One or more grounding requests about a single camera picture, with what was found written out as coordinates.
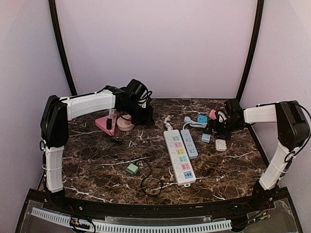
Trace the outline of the white multicolour power strip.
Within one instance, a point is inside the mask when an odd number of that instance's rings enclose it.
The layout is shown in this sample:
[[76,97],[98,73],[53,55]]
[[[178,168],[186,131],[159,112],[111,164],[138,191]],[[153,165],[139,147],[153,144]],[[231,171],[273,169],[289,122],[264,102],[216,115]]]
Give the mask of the white multicolour power strip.
[[190,158],[183,143],[180,131],[173,129],[170,124],[171,115],[164,119],[166,131],[164,139],[169,153],[170,161],[173,167],[174,176],[178,186],[190,187],[195,183],[196,176],[190,163]]

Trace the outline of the black plug adapter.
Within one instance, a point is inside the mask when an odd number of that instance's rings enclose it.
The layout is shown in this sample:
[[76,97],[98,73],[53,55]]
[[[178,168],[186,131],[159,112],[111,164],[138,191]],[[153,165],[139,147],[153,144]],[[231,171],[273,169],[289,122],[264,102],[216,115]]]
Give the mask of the black plug adapter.
[[106,129],[107,130],[111,130],[112,129],[112,119],[111,118],[108,118],[106,120]]

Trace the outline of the grey-blue charger block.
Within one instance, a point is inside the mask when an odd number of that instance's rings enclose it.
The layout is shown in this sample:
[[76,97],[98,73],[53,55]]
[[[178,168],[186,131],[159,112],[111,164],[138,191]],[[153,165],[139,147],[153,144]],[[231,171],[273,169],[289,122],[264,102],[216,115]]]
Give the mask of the grey-blue charger block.
[[209,142],[210,142],[210,138],[211,138],[211,135],[210,135],[210,134],[203,133],[203,134],[202,134],[201,141],[204,142],[204,143],[209,143]]

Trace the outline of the pink triangular power socket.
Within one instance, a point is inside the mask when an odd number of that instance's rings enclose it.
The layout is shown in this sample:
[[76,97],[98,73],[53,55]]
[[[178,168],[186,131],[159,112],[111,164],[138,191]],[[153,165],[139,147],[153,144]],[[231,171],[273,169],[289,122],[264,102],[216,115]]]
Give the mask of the pink triangular power socket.
[[117,120],[117,115],[114,115],[114,117],[112,118],[112,129],[111,130],[107,130],[106,129],[106,120],[110,118],[109,116],[104,116],[102,118],[96,119],[95,120],[95,125],[101,129],[102,131],[104,131],[105,133],[107,133],[109,136],[114,136],[115,134],[115,127],[116,127],[116,120]]

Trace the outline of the green plug adapter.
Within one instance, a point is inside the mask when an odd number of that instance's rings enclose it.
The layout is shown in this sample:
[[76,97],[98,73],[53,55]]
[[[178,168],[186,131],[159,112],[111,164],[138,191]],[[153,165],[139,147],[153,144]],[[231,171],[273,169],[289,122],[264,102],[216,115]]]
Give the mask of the green plug adapter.
[[138,172],[139,167],[135,164],[130,164],[127,168],[126,168],[126,172],[132,176],[136,175],[136,173]]

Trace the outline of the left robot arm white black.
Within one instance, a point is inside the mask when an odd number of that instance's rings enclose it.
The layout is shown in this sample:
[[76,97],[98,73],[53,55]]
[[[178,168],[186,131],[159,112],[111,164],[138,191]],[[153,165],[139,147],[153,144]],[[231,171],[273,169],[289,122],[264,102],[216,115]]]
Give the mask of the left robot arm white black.
[[132,80],[121,88],[107,85],[99,91],[77,96],[49,96],[40,122],[40,149],[45,155],[45,185],[54,193],[49,199],[51,206],[59,212],[69,207],[68,200],[58,193],[63,190],[62,157],[69,139],[68,122],[86,114],[115,109],[129,114],[134,125],[152,124],[154,109],[150,95],[145,85]]

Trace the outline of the blue plug adapter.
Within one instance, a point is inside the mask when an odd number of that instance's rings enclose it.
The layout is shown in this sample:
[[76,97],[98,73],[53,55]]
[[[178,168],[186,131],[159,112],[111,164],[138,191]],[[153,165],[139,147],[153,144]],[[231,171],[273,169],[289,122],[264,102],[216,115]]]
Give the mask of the blue plug adapter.
[[197,118],[197,122],[200,124],[207,124],[208,123],[208,117],[204,115],[199,115]]

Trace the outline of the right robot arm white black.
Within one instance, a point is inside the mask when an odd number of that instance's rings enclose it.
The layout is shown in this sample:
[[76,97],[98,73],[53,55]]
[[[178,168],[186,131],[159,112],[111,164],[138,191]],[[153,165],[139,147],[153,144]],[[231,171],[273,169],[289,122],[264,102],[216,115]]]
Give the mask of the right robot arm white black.
[[235,131],[256,124],[273,124],[276,127],[277,146],[266,171],[259,179],[265,191],[275,188],[288,172],[293,159],[311,138],[311,115],[296,100],[259,104],[242,108],[237,99],[224,103],[224,110],[210,112],[205,130],[218,139],[229,140]]

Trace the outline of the grey-blue power strip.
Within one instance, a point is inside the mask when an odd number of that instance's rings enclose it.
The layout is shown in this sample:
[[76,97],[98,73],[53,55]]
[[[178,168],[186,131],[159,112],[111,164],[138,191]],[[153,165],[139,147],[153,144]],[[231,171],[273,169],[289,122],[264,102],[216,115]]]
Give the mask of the grey-blue power strip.
[[187,154],[191,160],[196,159],[198,157],[198,151],[196,149],[191,133],[189,129],[186,129],[186,127],[190,126],[193,128],[205,128],[207,124],[200,124],[197,121],[193,121],[189,116],[186,116],[184,118],[184,125],[182,130],[180,131],[180,134],[183,139]]

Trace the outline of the pink plug adapter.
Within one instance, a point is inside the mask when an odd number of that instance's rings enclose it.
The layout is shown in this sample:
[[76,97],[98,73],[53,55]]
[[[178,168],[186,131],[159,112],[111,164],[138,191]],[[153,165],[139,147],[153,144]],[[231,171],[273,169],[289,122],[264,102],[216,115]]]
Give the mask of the pink plug adapter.
[[212,109],[209,113],[209,118],[212,120],[216,120],[217,116],[216,116],[216,110]]

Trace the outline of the pink round power socket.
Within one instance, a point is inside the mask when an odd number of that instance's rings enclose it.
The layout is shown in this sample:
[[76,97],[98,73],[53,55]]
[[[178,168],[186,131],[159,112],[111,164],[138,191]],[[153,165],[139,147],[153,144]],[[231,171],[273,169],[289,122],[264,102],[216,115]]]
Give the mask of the pink round power socket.
[[123,132],[130,131],[134,128],[134,124],[131,123],[132,117],[130,115],[120,116],[117,119],[117,127]]

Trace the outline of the white cube charger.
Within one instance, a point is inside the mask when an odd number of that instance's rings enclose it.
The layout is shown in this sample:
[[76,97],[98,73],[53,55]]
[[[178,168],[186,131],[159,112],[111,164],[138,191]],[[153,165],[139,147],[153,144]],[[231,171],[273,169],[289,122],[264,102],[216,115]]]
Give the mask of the white cube charger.
[[216,139],[215,140],[215,149],[217,151],[226,151],[227,150],[226,141],[223,139]]

